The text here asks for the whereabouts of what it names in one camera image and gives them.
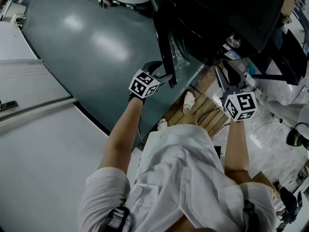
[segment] white floor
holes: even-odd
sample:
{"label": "white floor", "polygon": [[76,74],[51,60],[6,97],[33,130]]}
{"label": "white floor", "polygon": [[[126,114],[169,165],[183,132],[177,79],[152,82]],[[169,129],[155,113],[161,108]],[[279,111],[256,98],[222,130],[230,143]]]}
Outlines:
{"label": "white floor", "polygon": [[[244,68],[242,62],[239,62],[239,65],[241,69]],[[267,70],[268,74],[278,72],[279,70],[274,64],[271,64]],[[296,96],[297,98],[293,103],[308,104],[309,102],[307,88],[309,70],[307,70],[306,77],[300,81],[298,86],[275,80],[256,79],[256,81],[258,87],[263,86],[263,94],[271,96],[283,105],[292,103]],[[219,98],[222,95],[222,90],[216,81],[205,94],[213,99],[215,103],[221,103]],[[269,111],[262,110],[260,104],[258,106],[259,110],[256,117],[245,120],[250,175],[253,177],[259,171],[263,171],[271,181],[279,179],[287,189],[293,190],[296,188],[295,179],[297,173],[308,159],[308,151],[303,146],[292,147],[287,145],[285,139],[290,129],[276,121]],[[213,138],[214,145],[222,147],[222,154],[225,154],[228,130],[229,126],[225,126]]]}

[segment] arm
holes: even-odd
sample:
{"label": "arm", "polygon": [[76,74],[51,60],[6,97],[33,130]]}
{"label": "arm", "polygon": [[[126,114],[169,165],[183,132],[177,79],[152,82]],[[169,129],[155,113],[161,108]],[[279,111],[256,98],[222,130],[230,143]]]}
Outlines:
{"label": "arm", "polygon": [[237,184],[252,182],[243,121],[231,121],[225,153],[225,175]]}
{"label": "arm", "polygon": [[99,168],[114,167],[127,173],[142,106],[143,101],[136,97],[130,101],[106,142]]}

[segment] black glove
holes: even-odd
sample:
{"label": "black glove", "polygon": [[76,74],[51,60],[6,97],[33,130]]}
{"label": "black glove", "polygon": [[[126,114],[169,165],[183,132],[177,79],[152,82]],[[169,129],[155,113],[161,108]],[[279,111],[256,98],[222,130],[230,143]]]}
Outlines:
{"label": "black glove", "polygon": [[143,105],[145,104],[146,98],[142,99],[141,97],[139,97],[138,95],[134,94],[133,92],[130,92],[129,94],[129,102],[134,98],[138,98],[143,102]]}

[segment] sticker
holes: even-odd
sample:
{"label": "sticker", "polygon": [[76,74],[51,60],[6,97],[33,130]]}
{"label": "sticker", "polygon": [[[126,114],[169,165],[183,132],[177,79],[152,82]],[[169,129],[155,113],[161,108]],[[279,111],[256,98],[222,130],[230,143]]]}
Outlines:
{"label": "sticker", "polygon": [[227,44],[224,44],[223,47],[224,47],[226,50],[228,50],[228,51],[229,51],[229,50],[232,50],[232,48],[229,47]]}
{"label": "sticker", "polygon": [[236,60],[236,59],[240,59],[241,56],[239,56],[236,52],[234,52],[233,50],[228,51],[227,53],[224,53],[224,55],[226,57],[228,57],[231,60]]}

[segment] shirt sleeve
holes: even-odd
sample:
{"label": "shirt sleeve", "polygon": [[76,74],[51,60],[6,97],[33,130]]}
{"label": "shirt sleeve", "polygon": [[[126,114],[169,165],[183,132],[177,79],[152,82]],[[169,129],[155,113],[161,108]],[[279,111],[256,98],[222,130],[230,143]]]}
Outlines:
{"label": "shirt sleeve", "polygon": [[273,189],[267,185],[255,182],[240,184],[244,200],[254,204],[254,211],[260,221],[260,231],[275,230],[276,214],[273,206]]}
{"label": "shirt sleeve", "polygon": [[130,192],[126,174],[117,168],[101,168],[86,180],[78,212],[80,232],[97,232],[111,210],[123,205]]}

